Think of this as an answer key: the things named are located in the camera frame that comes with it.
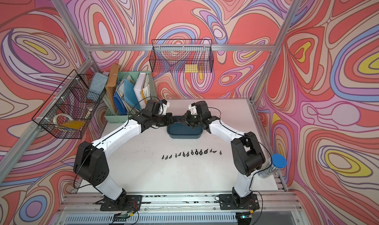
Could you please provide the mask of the dark teal storage box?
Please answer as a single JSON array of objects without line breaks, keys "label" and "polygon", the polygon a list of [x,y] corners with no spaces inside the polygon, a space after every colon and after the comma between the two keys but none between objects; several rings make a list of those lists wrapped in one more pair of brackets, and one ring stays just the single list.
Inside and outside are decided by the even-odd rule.
[{"label": "dark teal storage box", "polygon": [[199,139],[203,133],[203,129],[199,126],[191,128],[181,123],[167,126],[166,131],[172,139]]}]

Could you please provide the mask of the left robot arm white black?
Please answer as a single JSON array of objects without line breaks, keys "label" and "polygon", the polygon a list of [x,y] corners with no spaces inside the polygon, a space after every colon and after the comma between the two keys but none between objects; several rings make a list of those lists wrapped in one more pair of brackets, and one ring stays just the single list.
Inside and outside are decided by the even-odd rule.
[{"label": "left robot arm white black", "polygon": [[129,116],[127,121],[106,136],[79,145],[73,171],[101,192],[107,199],[125,203],[126,192],[110,176],[108,158],[121,146],[151,127],[165,127],[173,123],[167,113],[167,100],[148,100],[144,109]]}]

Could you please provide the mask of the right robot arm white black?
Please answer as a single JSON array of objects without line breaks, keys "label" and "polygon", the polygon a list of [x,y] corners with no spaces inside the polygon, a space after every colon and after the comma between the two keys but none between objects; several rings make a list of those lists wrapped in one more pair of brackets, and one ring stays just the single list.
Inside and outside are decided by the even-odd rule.
[{"label": "right robot arm white black", "polygon": [[201,127],[231,144],[237,181],[232,188],[232,198],[237,206],[251,199],[255,174],[262,169],[266,158],[261,144],[253,132],[243,133],[227,126],[219,116],[212,115],[205,101],[189,105],[189,110],[178,121],[190,127]]}]

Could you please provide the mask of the green plastic file organizer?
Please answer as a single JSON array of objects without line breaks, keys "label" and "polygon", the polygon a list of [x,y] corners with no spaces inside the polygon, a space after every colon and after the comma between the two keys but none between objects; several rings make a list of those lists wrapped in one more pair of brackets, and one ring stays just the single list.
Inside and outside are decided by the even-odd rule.
[{"label": "green plastic file organizer", "polygon": [[109,123],[124,123],[146,106],[150,99],[157,99],[151,72],[119,72],[115,79],[115,92],[105,118]]}]

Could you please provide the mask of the blue folder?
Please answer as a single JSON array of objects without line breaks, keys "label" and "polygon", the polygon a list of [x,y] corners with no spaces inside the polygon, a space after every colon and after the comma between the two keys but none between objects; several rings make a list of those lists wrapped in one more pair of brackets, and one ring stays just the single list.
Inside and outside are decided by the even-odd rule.
[{"label": "blue folder", "polygon": [[134,92],[134,84],[127,79],[123,79],[113,96],[114,104],[121,115],[127,115],[127,106],[135,110],[140,110],[140,105]]}]

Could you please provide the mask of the white binder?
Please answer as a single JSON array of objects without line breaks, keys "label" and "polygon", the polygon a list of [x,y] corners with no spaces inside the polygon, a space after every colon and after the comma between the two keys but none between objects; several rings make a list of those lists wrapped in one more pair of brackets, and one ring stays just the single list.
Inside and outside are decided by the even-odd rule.
[{"label": "white binder", "polygon": [[140,73],[137,82],[134,86],[134,92],[139,102],[140,108],[146,107],[146,103],[150,97],[150,83],[149,75],[147,73]]}]

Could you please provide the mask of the yellow sticky note pad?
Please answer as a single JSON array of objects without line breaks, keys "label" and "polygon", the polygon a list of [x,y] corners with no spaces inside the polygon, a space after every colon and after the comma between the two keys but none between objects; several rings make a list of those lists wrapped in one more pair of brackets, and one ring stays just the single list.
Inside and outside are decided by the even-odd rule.
[{"label": "yellow sticky note pad", "polygon": [[185,73],[198,73],[198,65],[196,64],[186,64]]}]

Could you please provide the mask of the brown cardboard folder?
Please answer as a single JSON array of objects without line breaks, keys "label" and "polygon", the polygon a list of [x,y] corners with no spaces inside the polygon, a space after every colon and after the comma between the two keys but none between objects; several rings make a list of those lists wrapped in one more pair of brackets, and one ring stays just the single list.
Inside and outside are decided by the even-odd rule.
[{"label": "brown cardboard folder", "polygon": [[111,66],[109,75],[108,75],[108,81],[106,84],[106,92],[107,96],[109,98],[109,101],[111,103],[112,110],[114,114],[117,113],[117,108],[114,104],[113,96],[116,91],[116,86],[117,86],[117,80],[118,80],[118,72],[119,72],[119,65],[113,64]]}]

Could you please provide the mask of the grey blue sponge pad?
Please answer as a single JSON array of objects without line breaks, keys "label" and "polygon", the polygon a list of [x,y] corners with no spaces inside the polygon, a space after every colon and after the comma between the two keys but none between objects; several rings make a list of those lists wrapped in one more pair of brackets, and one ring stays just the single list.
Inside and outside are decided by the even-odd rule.
[{"label": "grey blue sponge pad", "polygon": [[89,93],[100,95],[108,82],[108,76],[96,72],[92,78]]}]

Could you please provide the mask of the yellow card in basket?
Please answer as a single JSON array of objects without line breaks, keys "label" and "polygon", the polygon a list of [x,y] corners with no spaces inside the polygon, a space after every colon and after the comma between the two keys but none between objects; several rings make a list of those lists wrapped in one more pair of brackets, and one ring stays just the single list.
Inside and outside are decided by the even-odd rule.
[{"label": "yellow card in basket", "polygon": [[70,120],[68,122],[65,122],[61,124],[62,127],[74,129],[74,130],[80,130],[85,125],[85,121],[77,121],[77,120]]}]

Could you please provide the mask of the clear tube blue cap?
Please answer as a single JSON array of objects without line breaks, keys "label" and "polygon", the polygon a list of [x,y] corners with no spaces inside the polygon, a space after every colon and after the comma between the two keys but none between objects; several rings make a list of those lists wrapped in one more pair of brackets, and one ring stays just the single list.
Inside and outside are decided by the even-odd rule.
[{"label": "clear tube blue cap", "polygon": [[284,169],[287,166],[287,161],[281,154],[274,154],[270,159],[269,167],[263,169],[258,173],[260,178],[268,178],[269,176],[275,174],[277,171]]}]

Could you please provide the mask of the white tape roll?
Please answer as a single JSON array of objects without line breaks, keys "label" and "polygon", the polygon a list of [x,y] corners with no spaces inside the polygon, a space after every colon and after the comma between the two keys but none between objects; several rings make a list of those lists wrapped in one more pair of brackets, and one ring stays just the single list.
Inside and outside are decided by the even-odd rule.
[{"label": "white tape roll", "polygon": [[72,121],[73,118],[68,115],[68,114],[65,114],[65,113],[60,113],[60,114],[57,114],[53,117],[53,123],[55,125],[62,125],[64,123],[67,123],[69,121]]}]

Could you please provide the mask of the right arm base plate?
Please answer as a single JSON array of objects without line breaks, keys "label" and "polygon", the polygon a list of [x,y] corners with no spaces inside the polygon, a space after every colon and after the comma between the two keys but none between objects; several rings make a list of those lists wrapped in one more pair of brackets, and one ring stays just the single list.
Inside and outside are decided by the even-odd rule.
[{"label": "right arm base plate", "polygon": [[246,197],[239,197],[237,194],[219,194],[218,201],[221,210],[253,210],[260,209],[260,204],[256,194],[249,194]]}]

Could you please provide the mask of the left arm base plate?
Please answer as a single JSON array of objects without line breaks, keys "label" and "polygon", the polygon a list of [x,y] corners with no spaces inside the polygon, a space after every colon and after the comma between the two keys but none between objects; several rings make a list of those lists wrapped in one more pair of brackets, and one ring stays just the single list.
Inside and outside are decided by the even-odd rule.
[{"label": "left arm base plate", "polygon": [[121,195],[117,200],[104,196],[101,211],[139,211],[142,204],[141,195]]}]

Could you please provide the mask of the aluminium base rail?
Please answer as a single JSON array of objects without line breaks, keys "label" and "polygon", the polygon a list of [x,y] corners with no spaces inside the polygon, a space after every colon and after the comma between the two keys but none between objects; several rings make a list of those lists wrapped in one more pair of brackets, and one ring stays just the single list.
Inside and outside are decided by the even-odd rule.
[{"label": "aluminium base rail", "polygon": [[244,208],[233,205],[226,191],[133,193],[138,207],[133,216],[111,211],[98,193],[64,198],[54,225],[308,225],[310,222],[293,192],[255,192]]}]

